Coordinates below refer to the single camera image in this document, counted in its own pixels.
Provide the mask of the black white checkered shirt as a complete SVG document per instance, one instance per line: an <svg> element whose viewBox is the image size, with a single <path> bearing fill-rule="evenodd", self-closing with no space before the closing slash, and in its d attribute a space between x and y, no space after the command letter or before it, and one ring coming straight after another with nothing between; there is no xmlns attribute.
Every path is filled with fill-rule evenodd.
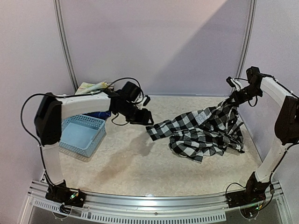
<svg viewBox="0 0 299 224"><path fill-rule="evenodd" d="M153 141L168 137L177 156L201 163L205 156L222 156L228 148L243 153L242 125L238 107L227 98L217 106L148 126L146 131Z"/></svg>

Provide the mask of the floral pastel cloth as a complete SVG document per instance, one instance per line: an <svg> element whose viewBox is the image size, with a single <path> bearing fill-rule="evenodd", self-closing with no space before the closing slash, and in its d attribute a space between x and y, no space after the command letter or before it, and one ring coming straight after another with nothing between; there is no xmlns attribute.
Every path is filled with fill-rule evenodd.
<svg viewBox="0 0 299 224"><path fill-rule="evenodd" d="M96 84L91 84L91 83L86 83L83 82L79 88L76 90L75 95L80 95L80 94L88 94L91 92L95 92L101 89L105 89L109 86L109 83L107 82L99 82Z"/></svg>

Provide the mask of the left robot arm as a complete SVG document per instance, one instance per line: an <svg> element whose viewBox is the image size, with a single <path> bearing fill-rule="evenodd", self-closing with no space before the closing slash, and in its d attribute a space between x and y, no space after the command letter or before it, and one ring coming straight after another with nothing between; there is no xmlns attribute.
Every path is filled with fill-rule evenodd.
<svg viewBox="0 0 299 224"><path fill-rule="evenodd" d="M54 185L51 189L54 198L64 203L70 197L69 191L60 185L64 181L59 160L62 120L79 114L110 111L123 115L130 124L150 126L154 121L151 112L145 108L149 100L140 86L130 81L116 91L105 88L98 93L83 95L55 96L51 92L44 95L34 124L48 180Z"/></svg>

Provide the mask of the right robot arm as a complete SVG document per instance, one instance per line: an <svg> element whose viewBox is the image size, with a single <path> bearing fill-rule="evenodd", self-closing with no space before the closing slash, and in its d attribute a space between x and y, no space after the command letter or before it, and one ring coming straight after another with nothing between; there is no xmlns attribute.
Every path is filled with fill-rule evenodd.
<svg viewBox="0 0 299 224"><path fill-rule="evenodd" d="M226 82L235 87L229 98L239 106L250 100L269 95L280 108L274 125L274 141L262 165L254 173L254 181L269 184L289 148L299 143L299 97L283 86L274 76L261 73L258 67L246 70L248 85L239 78L228 77Z"/></svg>

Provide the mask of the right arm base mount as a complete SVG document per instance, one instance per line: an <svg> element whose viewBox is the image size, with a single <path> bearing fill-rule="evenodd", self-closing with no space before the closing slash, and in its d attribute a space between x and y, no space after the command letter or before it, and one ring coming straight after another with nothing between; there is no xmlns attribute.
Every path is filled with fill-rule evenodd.
<svg viewBox="0 0 299 224"><path fill-rule="evenodd" d="M237 184L236 182L231 183L225 192L225 197L228 203L229 208L240 207L244 205L249 205L252 203L257 203L260 201L265 202L266 200L266 189L270 186L273 189L273 185L271 181L261 182L256 179L255 172L251 174L247 183L244 186L240 185L244 188L244 190L239 190L236 192L228 192L228 188Z"/></svg>

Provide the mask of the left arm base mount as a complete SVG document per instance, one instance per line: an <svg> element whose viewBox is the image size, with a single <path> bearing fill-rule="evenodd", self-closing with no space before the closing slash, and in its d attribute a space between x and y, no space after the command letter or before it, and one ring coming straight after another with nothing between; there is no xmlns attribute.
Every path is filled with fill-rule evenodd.
<svg viewBox="0 0 299 224"><path fill-rule="evenodd" d="M68 188L62 183L55 186L49 186L45 198L67 206L83 208L86 200L86 193L80 189Z"/></svg>

